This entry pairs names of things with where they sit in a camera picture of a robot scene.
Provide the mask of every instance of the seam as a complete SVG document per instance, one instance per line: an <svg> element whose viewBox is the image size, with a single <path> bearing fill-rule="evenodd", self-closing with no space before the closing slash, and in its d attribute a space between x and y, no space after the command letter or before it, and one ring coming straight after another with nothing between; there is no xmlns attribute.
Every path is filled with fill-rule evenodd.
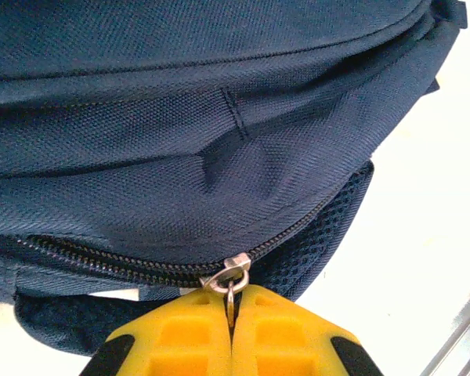
<svg viewBox="0 0 470 376"><path fill-rule="evenodd" d="M127 285L139 286L139 284L129 282L129 281L115 280L110 277L104 277L104 276L88 275L86 273L80 274L80 273L70 272L65 269L59 269L59 268L55 268L55 270L51 272L48 270L39 269L39 266L36 266L36 265L23 265L20 267L20 270L18 271L21 273L22 277L28 277L28 274L41 274L42 276L65 278L65 279L74 280L74 281L80 281L80 277L81 275L83 275L83 277L85 278L88 277L90 279L89 280L84 279L81 282L81 284L86 284L86 285L91 285L91 286L100 286L101 281L103 281L104 283L110 284L112 288L116 287L117 285L118 286L127 286Z"/></svg>
<svg viewBox="0 0 470 376"><path fill-rule="evenodd" d="M245 124L242 120L242 116L240 115L240 111L238 110L235 98L231 92L228 91L228 89L222 89L221 92L225 98L226 105L232 114L233 120L235 121L235 125L237 126L240 137L242 140L247 140L249 137L248 130L245 128Z"/></svg>
<svg viewBox="0 0 470 376"><path fill-rule="evenodd" d="M14 263L12 272L13 272L13 299L16 300L17 296L17 280L19 278L20 266L18 263Z"/></svg>
<svg viewBox="0 0 470 376"><path fill-rule="evenodd" d="M331 251L331 245L334 244L334 239L337 239L338 238L338 231L341 230L341 228L345 225L345 223L348 221L349 219L349 216L348 216L348 213L349 211L351 210L352 208L352 204L353 202L355 201L356 199L356 196L359 195L359 193L361 192L361 188L362 186L365 184L365 182L367 181L368 179L368 176L369 176L369 171L367 172L363 172L362 174L356 172L354 173L354 175L363 175L362 176L362 184L358 185L355 187L353 193L352 193L352 197L351 199L349 200L349 203L348 203L348 207L347 209L344 211L344 213L341 215L341 220L338 221L335 225L334 225L334 229L332 231L332 234L329 236L329 240L328 242L322 247L322 249L320 249L317 254L316 254L316 261L311 264L308 268L306 268L306 270L301 273L294 281L294 283L290 284L289 287L287 288L286 291L284 291L284 293L282 294L283 296L288 296L289 292L297 287L299 285L299 281L306 276L306 274L311 270L313 269L314 267L316 267L316 265L321 261L321 259L327 255L327 253L329 253Z"/></svg>
<svg viewBox="0 0 470 376"><path fill-rule="evenodd" d="M356 192L354 193L354 195L358 194L358 192L359 192L359 188L357 187ZM338 223L334 227L334 236L337 233L338 229L341 228L342 223L345 221L346 215L343 215L342 217L343 217L343 221ZM329 248L329 245L326 245L323 248L323 250L321 252L321 255L318 256L318 257L322 257L325 253L327 253L328 248ZM25 276L26 276L27 273L35 273L35 274L39 274L39 275L43 275L43 276L47 276L47 277L62 277L62 278L75 279L75 280L79 279L79 277L80 277L79 274L73 274L73 273L68 272L66 270L48 271L48 270L39 269L37 266L31 266L31 265L28 265L28 264L23 265L21 267L18 267L18 265L15 265L15 267L14 267L14 276L15 276L16 279L17 279L17 275L19 274L19 272L23 272L25 274ZM110 278L101 277L101 276L90 276L90 279L84 280L84 284L87 284L88 288L90 288L91 285L98 285L99 286L99 284L101 282L110 282L110 283L116 283L116 284L121 283L120 281L112 280ZM14 297L16 296L16 293L17 293L17 289L15 288Z"/></svg>
<svg viewBox="0 0 470 376"><path fill-rule="evenodd" d="M203 67L203 66L211 66L211 65L217 65L217 64L223 64L223 63L236 63L236 62L243 62L243 61L251 61L251 60L258 60L258 59L266 59L266 58L272 58L272 57L278 57L278 56L287 56L287 55L293 55L293 54L299 54L303 52L310 52L310 51L315 51L318 49L322 48L327 48L327 47L332 47L336 45L342 45L354 41L358 41L362 38L367 38L370 37L371 35L379 34L383 31L386 31L390 27L393 27L397 24L401 24L406 18L409 18L410 16L413 15L413 13L416 13L421 5L425 2L429 2L428 0L421 0L408 14L403 16L402 18L398 19L394 23L391 23L390 25L383 27L382 29L373 31L369 34L365 35L360 35L359 37L356 38L351 38L348 40L344 40L341 42L332 42L332 43L326 43L323 45L316 45L313 47L308 47L304 49L295 49L291 51L283 51L283 52L272 52L272 53L267 53L267 54L260 54L260 55L254 55L254 56L246 56L246 57L237 57L237 58L232 58L232 59L219 59L219 60L208 60L208 61L201 61L201 62L190 62L190 63L177 63L177 64L169 64L169 65L163 65L163 66L157 66L155 68L149 68L149 67L143 67L143 68L135 68L135 69L128 69L128 70L110 70L110 71L99 71L99 72L92 72L92 73L80 73L80 74L50 74L50 75L44 75L44 76L35 76L35 77L30 77L30 78L10 78L10 79L2 79L0 80L1 82L9 82L9 81L30 81L30 80L38 80L38 79L45 79L45 78L69 78L69 77L84 77L84 76L93 76L93 75L100 75L100 74L117 74L117 73L132 73L132 72L143 72L143 71L164 71L167 69L178 69L178 68L185 68L185 67Z"/></svg>
<svg viewBox="0 0 470 376"><path fill-rule="evenodd" d="M183 94L170 94L168 98L175 98L178 97L180 98ZM56 109L56 108L63 108L63 109L70 109L74 107L94 107L94 106L104 106L107 104L120 104L120 103L128 103L128 102L133 102L133 103L140 103L140 102L149 102L151 100L155 100L156 98L131 98L131 99L115 99L115 100L106 100L103 102L87 102L87 103L72 103L72 104L64 104L64 105L48 105L48 106L34 106L34 107L24 107L27 109L35 109L35 110L49 110L49 109Z"/></svg>
<svg viewBox="0 0 470 376"><path fill-rule="evenodd" d="M338 185L334 185L331 188L333 190L336 188L334 192L334 196L331 197L331 200L334 199L335 195L341 190L341 188L348 182L349 177L352 175L352 172L350 172L346 179L339 179L340 183ZM80 233L59 233L59 232L41 232L41 233L25 233L21 234L22 236L28 236L28 235L50 235L53 237L59 237L59 236L75 236L75 237L86 237L88 240L90 239L99 239L99 240L110 240L113 242L119 242L122 243L122 245L126 246L133 246L133 247L142 247L142 246L147 246L147 247L153 247L153 248L181 248L185 246L201 246L203 244L209 244L210 242L220 242L222 240L230 240L234 237L240 237L240 236L246 236L248 234L254 233L259 230L259 227L261 226L261 223L264 223L265 221L268 221L270 218L274 218L275 216L284 216L287 214L287 211L294 209L300 202L303 200L309 200L310 198L313 198L317 195L318 193L311 193L310 195L307 195L306 197L301 197L301 199L298 199L296 201L293 201L289 205L283 206L277 211L274 211L270 214L268 214L266 217L261 218L259 221L253 222L245 227L240 228L238 231L233 232L233 233L226 233L223 234L225 236L220 236L220 237L206 237L202 239L187 239L182 243L175 243L175 244L161 244L161 243L151 243L149 241L133 241L129 242L126 239L121 239L121 238L116 238L116 237L95 237L93 235L89 234L80 234Z"/></svg>
<svg viewBox="0 0 470 376"><path fill-rule="evenodd" d="M0 293L12 300L16 296L17 270L17 263L9 267L0 260Z"/></svg>

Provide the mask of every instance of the stitching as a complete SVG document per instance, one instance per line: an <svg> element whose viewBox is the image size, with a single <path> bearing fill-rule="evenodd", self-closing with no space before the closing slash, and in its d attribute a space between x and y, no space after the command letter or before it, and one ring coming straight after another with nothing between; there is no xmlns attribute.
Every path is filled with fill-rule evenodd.
<svg viewBox="0 0 470 376"><path fill-rule="evenodd" d="M350 172L349 174L346 175L347 176L346 179L345 178L344 179L339 179L338 181L340 181L341 183L339 183L338 185L334 185L330 188L334 189L334 188L337 188L338 186L340 186L339 188L337 188L337 190L335 192L335 193L338 193L341 190L341 188L348 182L348 179L351 175L352 175L352 172ZM317 194L318 193L311 193L310 195L308 195L306 197L302 197L301 199L293 201L289 205L286 205L286 206L280 208L279 210L267 215L266 217L262 218L261 220L259 220L257 222L251 223L251 224L249 224L245 227L240 228L238 231L236 231L234 233L226 233L226 234L223 234L223 236L220 236L220 237L214 237L213 236L213 237L203 238L203 239L200 239L200 240L198 240L198 239L189 239L189 240L185 240L184 243L176 243L176 244L160 244L160 243L158 243L157 244L157 243L150 243L149 241L129 242L126 239L121 239L121 238L116 238L116 237L112 237L112 238L96 237L96 236L85 234L85 233L42 232L42 233L36 233L35 235L51 235L51 236L54 236L54 237L64 235L64 236L87 237L88 239L112 240L112 241L117 241L117 242L123 243L123 245L134 246L134 247L147 246L147 247L154 247L154 248L181 248L181 247L185 247L185 246L200 246L202 244L208 244L209 242L212 242L212 241L229 240L229 239L232 239L234 237L239 237L240 235L248 235L250 233L254 233L255 231L257 231L259 229L259 228L255 228L256 226L258 226L258 224L265 222L266 220L274 217L275 215L286 214L288 210L291 210L291 209L295 208L296 205L301 203L303 200L308 200L310 198L313 198Z"/></svg>
<svg viewBox="0 0 470 376"><path fill-rule="evenodd" d="M17 280L19 278L19 271L20 271L20 266L18 263L14 263L14 266L12 267L12 272L13 272L13 299L16 300L17 296Z"/></svg>
<svg viewBox="0 0 470 376"><path fill-rule="evenodd" d="M346 43L354 42L357 40L360 40L362 38L367 38L372 35L379 34L390 27L394 27L397 24L401 24L406 18L409 18L410 16L413 15L413 13L416 13L417 10L421 7L421 4L424 2L428 2L428 0L421 0L408 14L403 16L402 18L398 19L394 23L391 23L390 25L383 27L382 29L376 30L371 32L370 34L365 34L361 35L356 38L348 39L345 41L341 42L332 42L329 44L324 44L324 45L316 45L313 47L308 47L305 49L296 49L296 50L291 50L291 51L283 51L283 52L272 52L272 53L267 53L267 54L261 54L261 55L255 55L255 56L249 56L249 57L238 57L238 58L232 58L232 59L220 59L220 60L211 60L211 61L201 61L201 62L190 62L190 63L183 63L183 64L169 64L169 65L164 65L164 66L157 66L155 68L149 68L149 67L143 67L143 68L135 68L135 69L130 69L130 70L107 70L106 72L104 70L100 72L94 72L94 73L86 73L86 74L51 74L51 75L44 75L44 76L37 76L33 78L12 78L12 79L4 79L1 80L2 82L7 82L7 81L30 81L30 80L38 80L38 79L44 79L44 78L69 78L69 77L85 77L85 76L92 76L92 75L99 75L99 74L117 74L117 73L132 73L132 72L140 72L140 71L164 71L167 69L178 69L178 68L184 68L184 67L203 67L203 66L210 66L210 65L217 65L217 64L222 64L222 63L236 63L236 62L243 62L243 61L251 61L251 60L258 60L258 59L266 59L266 58L272 58L272 57L278 57L278 56L287 56L287 55L293 55L293 54L298 54L298 53L303 53L303 52L310 52L310 51L315 51L318 49L323 49L327 47L332 47L336 45L343 45Z"/></svg>
<svg viewBox="0 0 470 376"><path fill-rule="evenodd" d="M103 104L119 104L119 103L127 103L127 102L140 102L148 99L116 99L116 100L109 100L105 102L91 102L91 103L73 103L73 104L66 104L66 105L59 105L59 106L40 106L40 107L26 107L28 109L39 109L39 110L48 110L48 109L55 109L55 108L75 108L75 107L93 107L93 106L100 106Z"/></svg>
<svg viewBox="0 0 470 376"><path fill-rule="evenodd" d="M48 270L42 270L39 269L38 266L34 265L23 265L18 269L18 272L21 273L23 277L27 277L28 274L41 274L43 276L47 277L59 277L59 278L64 278L68 280L74 280L74 281L80 281L80 273L73 273L70 271L67 271L65 269L55 269L52 272ZM82 281L83 284L87 285L96 285L100 286L102 282L105 284L109 284L109 287L117 287L121 286L120 288L127 288L125 286L139 286L137 283L129 282L129 281L122 281L122 280L115 280L110 277L102 277L102 276L93 276L93 275L88 275L83 273L84 278L90 278L90 280L84 279Z"/></svg>
<svg viewBox="0 0 470 376"><path fill-rule="evenodd" d="M240 115L240 111L238 110L235 98L228 91L228 89L222 89L221 92L225 97L226 105L228 106L228 109L232 114L233 120L235 121L235 125L237 126L238 132L240 133L240 137L243 140L248 139L248 130L245 128L244 121L242 119L242 116Z"/></svg>
<svg viewBox="0 0 470 376"><path fill-rule="evenodd" d="M363 175L362 176L362 183L364 184L366 182L367 177L368 177L368 172L364 172L363 174L360 174L360 173L356 172L356 174L357 175ZM287 288L287 290L282 294L283 296L287 296L289 291L291 291L292 288L294 288L299 283L299 281L320 261L320 259L322 257L324 257L324 255L326 255L330 251L331 242L333 241L333 239L335 239L337 237L338 231L344 226L345 221L348 219L347 214L349 212L349 209L352 207L352 203L356 199L356 196L359 194L360 187L363 184L360 184L360 185L356 186L355 190L352 193L352 198L349 200L347 210L345 210L345 212L341 215L342 220L338 221L336 223L336 225L334 226L334 230L333 230L333 233L330 236L329 241L327 242L325 247L323 247L323 249L319 252L320 254L317 256L316 261L312 265L310 265L308 268L306 268L306 270L303 273L301 273L298 276L298 278L295 279L294 283L290 284L290 286Z"/></svg>

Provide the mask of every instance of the metal ring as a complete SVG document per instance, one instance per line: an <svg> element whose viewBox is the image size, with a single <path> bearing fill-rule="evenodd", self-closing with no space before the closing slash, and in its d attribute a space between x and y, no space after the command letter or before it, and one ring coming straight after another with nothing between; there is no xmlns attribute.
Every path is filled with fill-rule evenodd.
<svg viewBox="0 0 470 376"><path fill-rule="evenodd" d="M239 292L242 292L242 290L244 290L248 284L249 284L249 272L247 270L243 270L242 279L239 280L238 283L233 286L233 293L238 294ZM219 286L219 280L217 278L211 279L204 287L218 294L223 294L223 295L226 295L230 292L229 287Z"/></svg>
<svg viewBox="0 0 470 376"><path fill-rule="evenodd" d="M228 327L235 327L235 293L233 292L233 281L228 283L228 294L226 294L226 319Z"/></svg>

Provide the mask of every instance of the navy blue backpack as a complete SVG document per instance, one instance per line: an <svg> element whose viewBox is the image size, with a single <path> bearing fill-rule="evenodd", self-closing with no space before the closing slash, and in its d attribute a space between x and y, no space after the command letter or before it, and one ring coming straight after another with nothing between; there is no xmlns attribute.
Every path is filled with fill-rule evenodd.
<svg viewBox="0 0 470 376"><path fill-rule="evenodd" d="M91 355L242 251L296 299L465 26L455 0L0 0L0 302Z"/></svg>

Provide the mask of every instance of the blue nylon fabric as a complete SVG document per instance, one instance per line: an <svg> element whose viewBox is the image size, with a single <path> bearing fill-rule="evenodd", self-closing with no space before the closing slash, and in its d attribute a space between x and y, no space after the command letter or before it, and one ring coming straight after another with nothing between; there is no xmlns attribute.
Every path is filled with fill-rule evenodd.
<svg viewBox="0 0 470 376"><path fill-rule="evenodd" d="M466 27L455 0L150 4L0 1L0 301L16 297L31 335L75 353L142 312L85 294L161 293L85 275L14 236L214 262L329 203L254 266L256 282L297 298L360 204L365 161L436 89Z"/></svg>
<svg viewBox="0 0 470 376"><path fill-rule="evenodd" d="M441 8L421 2L386 20L375 32L381 44L355 56L349 42L332 45L341 62L324 73L320 60L320 75L305 83L295 61L255 72L260 83L277 68L294 72L283 90L202 85L116 103L0 108L0 234L181 264L260 245L327 201L431 86L458 33ZM402 34L390 39L394 25ZM176 76L195 85L183 70Z"/></svg>
<svg viewBox="0 0 470 376"><path fill-rule="evenodd" d="M373 165L367 162L303 231L253 265L251 282L297 299L334 254L366 193L372 173ZM86 277L79 276L79 282L84 286ZM40 342L70 353L92 355L114 329L171 298L159 290L148 292L140 298L153 299L150 302L129 302L87 295L34 297L21 287L16 294L15 313L26 332Z"/></svg>

